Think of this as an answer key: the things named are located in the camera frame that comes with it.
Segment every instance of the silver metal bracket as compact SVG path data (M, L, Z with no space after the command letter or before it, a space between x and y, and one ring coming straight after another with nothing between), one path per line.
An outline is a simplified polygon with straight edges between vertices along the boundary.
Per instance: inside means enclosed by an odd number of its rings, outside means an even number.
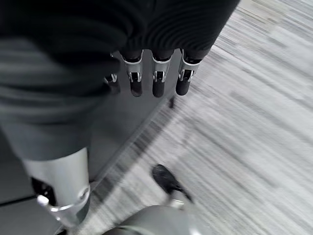
M104 77L104 80L105 80L105 82L106 83L109 83L109 82L116 82L117 81L117 75L116 74L114 74L114 73L112 73L111 75L110 75L110 81L106 78L106 77Z
M60 221L64 226L72 228L79 225L85 218L84 216L79 216L79 212L81 210L84 210L85 207L87 207L86 210L88 210L89 205L87 202L89 196L90 187L88 186L88 188L82 192L79 201L74 204L60 207L52 206L49 203L49 199L43 195L37 196L37 202L39 205L44 207L52 216L54 216L56 220Z
M153 60L152 61L152 74L153 74L153 80L155 82L157 81L157 72L162 72L161 82L165 82L166 75L170 67L171 58L172 57L170 57L167 61L158 61L152 55L152 60Z
M142 53L140 56L140 60L137 62L128 62L123 58L123 61L126 66L126 72L129 77L130 82L134 82L134 73L137 75L137 81L141 82L141 77L142 77Z
M193 76L196 74L198 67L200 65L201 62L197 63L197 64L189 64L184 60L184 50L182 51L182 56L181 56L181 60L180 60L180 64L179 64L179 75L178 78L180 81L183 81L183 79L188 79L188 82L191 81L191 79L193 78Z

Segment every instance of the leg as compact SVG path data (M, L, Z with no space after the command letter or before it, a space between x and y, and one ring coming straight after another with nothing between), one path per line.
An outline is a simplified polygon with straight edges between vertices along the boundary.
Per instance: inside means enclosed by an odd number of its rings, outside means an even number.
M103 235L209 235L197 219L190 194L173 174L162 165L155 166L152 174L169 194L168 204L146 207Z

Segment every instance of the black shoe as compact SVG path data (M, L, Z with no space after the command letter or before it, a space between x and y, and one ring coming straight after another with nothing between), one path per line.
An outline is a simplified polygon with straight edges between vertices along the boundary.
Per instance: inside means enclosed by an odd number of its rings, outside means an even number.
M161 164L154 166L152 168L152 177L167 194L171 194L174 190L177 190L182 192L192 202L190 194L180 185L175 176L165 166Z

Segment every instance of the robotic hand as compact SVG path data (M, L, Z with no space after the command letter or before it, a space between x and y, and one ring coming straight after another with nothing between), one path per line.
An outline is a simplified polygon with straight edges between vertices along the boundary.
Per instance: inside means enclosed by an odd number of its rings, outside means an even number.
M150 49L152 93L161 97L172 54L180 48L176 92L185 95L238 2L1 3L6 10L0 16L0 36L23 37L32 46L13 48L14 53L6 54L10 60L0 58L10 63L0 76L0 125L23 162L40 205L67 227L76 226L87 214L91 123L87 117L107 94L103 78L115 94L120 91L119 62L111 54L120 51L131 92L141 96L142 51Z

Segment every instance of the gray carpet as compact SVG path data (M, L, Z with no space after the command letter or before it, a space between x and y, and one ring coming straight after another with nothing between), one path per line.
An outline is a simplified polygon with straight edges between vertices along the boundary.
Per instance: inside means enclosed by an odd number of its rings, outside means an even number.
M313 0L244 0L175 109L164 106L93 194L77 235L165 195L168 166L215 235L313 234Z

